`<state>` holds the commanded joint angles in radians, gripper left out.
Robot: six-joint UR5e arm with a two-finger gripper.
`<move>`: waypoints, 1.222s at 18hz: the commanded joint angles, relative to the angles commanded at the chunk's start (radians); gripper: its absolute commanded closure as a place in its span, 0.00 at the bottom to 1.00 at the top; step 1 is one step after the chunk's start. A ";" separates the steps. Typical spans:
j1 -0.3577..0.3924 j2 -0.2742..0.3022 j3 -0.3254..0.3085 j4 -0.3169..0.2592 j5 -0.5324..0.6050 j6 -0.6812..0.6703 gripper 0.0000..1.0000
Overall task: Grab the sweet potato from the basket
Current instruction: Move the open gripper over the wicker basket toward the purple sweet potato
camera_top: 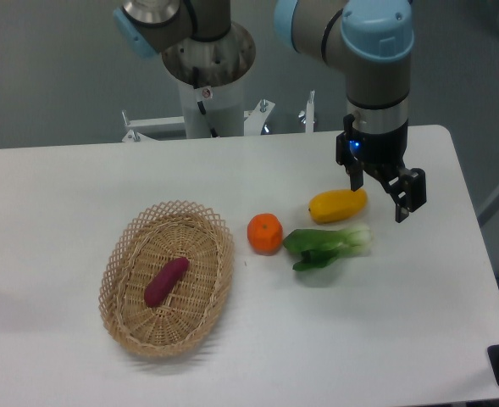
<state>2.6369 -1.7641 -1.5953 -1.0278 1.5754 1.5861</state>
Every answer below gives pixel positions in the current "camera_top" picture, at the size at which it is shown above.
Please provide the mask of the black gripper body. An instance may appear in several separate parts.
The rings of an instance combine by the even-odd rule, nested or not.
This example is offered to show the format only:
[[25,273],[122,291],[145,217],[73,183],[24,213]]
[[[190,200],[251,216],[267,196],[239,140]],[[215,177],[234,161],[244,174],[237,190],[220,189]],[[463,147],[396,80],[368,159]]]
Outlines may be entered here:
[[389,131],[363,129],[359,112],[343,118],[343,132],[336,138],[335,159],[348,174],[364,170],[373,178],[396,178],[405,167],[408,120],[393,124]]

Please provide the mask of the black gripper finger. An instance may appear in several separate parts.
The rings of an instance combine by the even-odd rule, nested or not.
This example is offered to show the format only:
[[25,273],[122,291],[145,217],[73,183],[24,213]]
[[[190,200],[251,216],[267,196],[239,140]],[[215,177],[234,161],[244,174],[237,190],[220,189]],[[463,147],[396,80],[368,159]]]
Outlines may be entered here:
[[426,174],[420,168],[380,165],[378,181],[395,204],[395,221],[403,222],[427,202]]
[[363,186],[363,167],[353,156],[347,158],[344,166],[350,178],[350,188],[353,192],[356,192]]

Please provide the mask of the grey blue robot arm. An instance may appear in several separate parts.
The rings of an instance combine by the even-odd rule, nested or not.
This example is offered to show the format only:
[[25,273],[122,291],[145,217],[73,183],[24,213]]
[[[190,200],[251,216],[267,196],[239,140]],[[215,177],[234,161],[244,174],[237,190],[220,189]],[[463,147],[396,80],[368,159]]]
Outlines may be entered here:
[[[159,55],[182,93],[190,138],[239,136],[239,85],[256,46],[231,18],[227,1],[125,1],[114,21],[135,53]],[[277,37],[297,53],[339,70],[347,114],[335,159],[352,190],[365,176],[378,181],[405,220],[426,201],[425,174],[403,161],[414,44],[408,1],[279,1]]]

